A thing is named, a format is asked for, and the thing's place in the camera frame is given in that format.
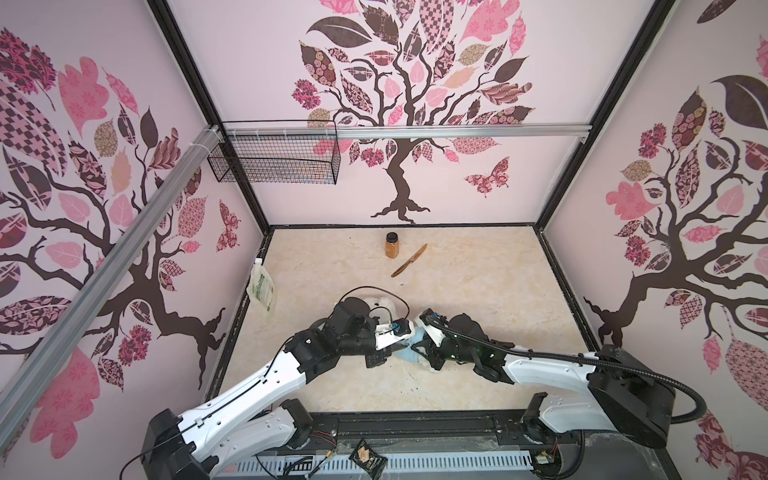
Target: wall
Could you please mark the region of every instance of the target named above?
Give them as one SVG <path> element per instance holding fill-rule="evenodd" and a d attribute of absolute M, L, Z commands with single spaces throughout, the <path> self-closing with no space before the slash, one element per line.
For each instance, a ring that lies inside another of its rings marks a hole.
<path fill-rule="evenodd" d="M 340 126 L 587 123 L 652 4 L 171 3 L 225 120 Z M 532 222 L 574 138 L 388 145 L 342 142 L 337 185 L 254 184 L 269 221 Z"/>
<path fill-rule="evenodd" d="M 0 35 L 0 382 L 205 122 L 141 0 L 16 2 Z M 3 478 L 116 478 L 203 397 L 260 234 L 204 164 L 3 453 Z M 125 478 L 143 478 L 132 465 Z"/>
<path fill-rule="evenodd" d="M 768 475 L 765 18 L 682 1 L 547 229 L 601 340 L 706 399 L 683 478 Z"/>

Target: black mesh basket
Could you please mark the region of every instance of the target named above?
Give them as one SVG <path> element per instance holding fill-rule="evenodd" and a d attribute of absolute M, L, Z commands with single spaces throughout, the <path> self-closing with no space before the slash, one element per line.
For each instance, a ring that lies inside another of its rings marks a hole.
<path fill-rule="evenodd" d="M 279 122 L 280 126 L 274 127 L 272 122 Z M 251 182 L 336 184 L 341 153 L 335 122 L 275 120 L 225 123 L 226 135 L 234 152 L 222 143 L 208 157 L 210 168 L 219 182 L 236 181 L 231 162 L 240 162 Z"/>

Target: knife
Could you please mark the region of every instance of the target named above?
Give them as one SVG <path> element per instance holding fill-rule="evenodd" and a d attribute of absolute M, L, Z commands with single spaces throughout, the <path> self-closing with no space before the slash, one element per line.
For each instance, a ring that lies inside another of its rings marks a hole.
<path fill-rule="evenodd" d="M 427 249 L 427 244 L 425 243 L 421 248 L 419 248 L 418 252 L 413 254 L 413 257 L 409 258 L 407 262 L 405 262 L 400 268 L 395 270 L 395 272 L 392 274 L 392 278 L 395 278 L 396 276 L 398 276 L 400 273 L 402 273 L 403 270 L 406 269 L 406 267 L 408 265 L 410 265 L 411 263 L 415 262 L 416 259 L 419 258 L 419 256 L 422 253 L 424 253 L 424 250 L 426 250 L 426 249 Z"/>

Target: tree decal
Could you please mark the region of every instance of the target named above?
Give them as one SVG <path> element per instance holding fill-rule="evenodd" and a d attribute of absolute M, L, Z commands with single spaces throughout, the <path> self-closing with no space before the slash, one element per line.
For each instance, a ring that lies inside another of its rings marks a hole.
<path fill-rule="evenodd" d="M 25 63 L 45 54 L 36 53 L 38 47 L 30 53 L 7 29 L 0 35 L 0 51 L 0 73 L 18 87 L 0 78 L 0 161 L 13 180 L 13 185 L 4 185 L 0 192 L 4 209 L 0 215 L 0 297 L 35 276 L 51 289 L 0 308 L 0 333 L 18 336 L 18 342 L 0 343 L 0 355 L 26 355 L 41 339 L 25 341 L 25 336 L 56 323 L 70 303 L 56 295 L 55 289 L 64 284 L 74 290 L 83 288 L 145 208 L 151 189 L 162 185 L 157 173 L 175 166 L 180 148 L 176 129 L 171 128 L 161 140 L 150 109 L 139 115 L 128 87 L 106 72 L 101 82 L 106 81 L 119 101 L 115 102 L 119 111 L 105 110 L 110 89 L 99 83 L 99 68 L 86 57 L 80 59 L 81 70 L 66 65 L 66 73 L 58 72 L 62 103 L 75 126 L 68 132 L 65 147 L 53 124 L 24 95 L 36 92 L 35 86 L 43 91 L 55 86 L 55 70 L 50 69 L 52 76 L 39 78 Z M 83 125 L 93 120 L 101 123 L 92 141 L 79 137 Z M 192 240 L 205 214 L 206 198 L 193 197 L 200 177 L 198 169 L 129 267 L 131 284 L 106 302 L 85 333 L 99 337 L 89 353 L 94 375 L 98 371 L 98 377 L 120 389 L 124 388 L 124 369 L 146 358 L 151 340 L 174 334 L 191 336 L 197 342 L 200 388 L 206 354 L 218 349 L 223 339 L 214 338 L 223 309 L 204 323 L 195 316 L 170 311 L 164 297 L 177 291 L 174 279 L 185 273 L 179 259 L 200 247 Z M 239 220 L 228 209 L 225 214 L 226 206 L 221 205 L 227 228 L 223 237 L 227 246 L 234 247 Z M 61 208 L 64 217 L 49 213 L 54 206 Z M 37 240 L 21 251 L 19 244 L 27 236 Z"/>
<path fill-rule="evenodd" d="M 509 107 L 533 87 L 510 83 L 525 61 L 512 58 L 525 40 L 525 22 L 521 15 L 508 21 L 519 0 L 458 2 L 474 9 L 463 30 L 455 22 L 454 0 L 391 0 L 362 4 L 362 11 L 351 0 L 320 2 L 345 16 L 323 18 L 307 32 L 319 32 L 332 47 L 315 46 L 323 41 L 317 34 L 300 41 L 312 80 L 299 79 L 292 96 L 303 108 L 313 109 L 310 126 L 322 127 L 329 120 L 361 126 L 518 124 L 533 110 Z M 332 107 L 318 108 L 321 101 Z M 489 111 L 480 113 L 482 105 Z M 340 141 L 339 146 L 342 153 L 349 151 L 350 164 L 361 160 L 368 167 L 385 165 L 394 183 L 395 200 L 372 217 L 397 212 L 400 220 L 415 223 L 406 213 L 429 208 L 410 198 L 406 161 L 433 162 L 442 154 L 458 162 L 458 154 L 478 154 L 498 145 L 492 138 L 456 138 L 452 149 L 441 143 L 434 138 L 382 138 Z M 326 149 L 321 142 L 315 151 Z M 497 161 L 507 164 L 506 159 Z M 466 181 L 487 194 L 506 183 L 504 170 L 497 165 L 492 175 Z"/>
<path fill-rule="evenodd" d="M 627 295 L 616 311 L 584 300 L 603 321 L 600 340 L 610 336 L 620 346 L 623 328 L 632 323 L 648 291 L 671 290 L 664 307 L 679 309 L 681 329 L 700 319 L 707 325 L 702 357 L 710 371 L 724 358 L 739 387 L 768 410 L 768 353 L 737 338 L 748 333 L 768 340 L 768 300 L 760 298 L 766 292 L 732 293 L 745 285 L 768 288 L 768 238 L 756 236 L 753 228 L 768 216 L 768 147 L 728 136 L 731 122 L 756 133 L 768 131 L 768 85 L 746 75 L 713 83 L 724 86 L 725 114 L 709 108 L 697 89 L 669 134 L 664 124 L 641 134 L 642 158 L 622 171 L 630 183 L 622 181 L 606 195 L 614 213 L 628 220 L 615 234 L 627 244 L 624 256 L 633 268 Z M 702 247 L 707 250 L 696 254 Z M 730 343 L 713 326 L 715 306 L 723 310 Z M 728 455 L 734 468 L 753 461 L 745 457 L 753 454 Z"/>

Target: butterfly decal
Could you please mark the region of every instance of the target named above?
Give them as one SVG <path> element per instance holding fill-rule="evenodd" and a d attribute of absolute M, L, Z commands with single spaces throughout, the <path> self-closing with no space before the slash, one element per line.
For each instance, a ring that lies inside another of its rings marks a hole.
<path fill-rule="evenodd" d="M 491 190 L 493 190 L 494 184 L 496 187 L 501 187 L 502 185 L 509 188 L 509 185 L 507 185 L 507 180 L 509 180 L 509 175 L 507 175 L 506 172 L 509 168 L 509 157 L 506 157 L 502 161 L 498 162 L 495 167 L 493 167 L 493 171 L 490 175 L 470 175 L 469 177 L 466 177 L 464 180 L 468 181 L 470 185 L 475 185 L 478 188 L 478 192 L 483 194 L 486 198 L 488 197 L 487 193 Z"/>
<path fill-rule="evenodd" d="M 237 230 L 237 226 L 241 221 L 237 219 L 235 214 L 230 213 L 229 207 L 224 205 L 224 202 L 221 200 L 219 200 L 219 211 L 221 212 L 221 220 L 224 220 L 226 230 L 219 236 L 219 240 L 216 242 L 217 252 L 227 247 L 234 248 L 238 245 L 235 230 Z"/>

